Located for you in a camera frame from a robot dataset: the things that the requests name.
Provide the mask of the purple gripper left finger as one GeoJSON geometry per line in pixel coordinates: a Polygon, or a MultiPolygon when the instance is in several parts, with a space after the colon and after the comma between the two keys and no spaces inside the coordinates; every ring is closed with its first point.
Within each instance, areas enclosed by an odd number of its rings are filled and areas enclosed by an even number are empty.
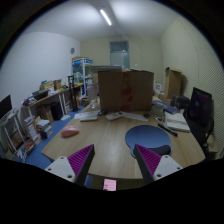
{"type": "Polygon", "coordinates": [[[60,156],[46,168],[46,171],[83,186],[94,155],[94,145],[91,144],[68,157],[60,156]]]}

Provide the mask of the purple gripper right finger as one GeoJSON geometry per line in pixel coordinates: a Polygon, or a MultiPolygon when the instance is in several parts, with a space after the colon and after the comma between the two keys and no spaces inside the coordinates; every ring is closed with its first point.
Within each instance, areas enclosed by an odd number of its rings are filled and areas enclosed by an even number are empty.
{"type": "Polygon", "coordinates": [[[146,184],[160,180],[182,169],[182,166],[169,155],[160,156],[138,144],[134,147],[134,154],[146,184]]]}

